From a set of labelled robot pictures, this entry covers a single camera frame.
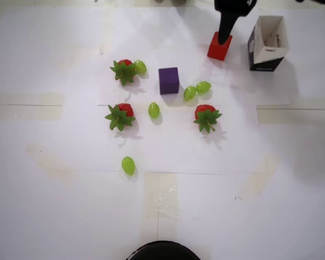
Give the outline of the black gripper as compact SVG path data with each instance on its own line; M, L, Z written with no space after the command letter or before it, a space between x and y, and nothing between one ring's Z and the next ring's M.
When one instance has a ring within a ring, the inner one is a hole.
M214 0L214 8L221 13L218 43L224 45L238 17L247 16L257 0Z

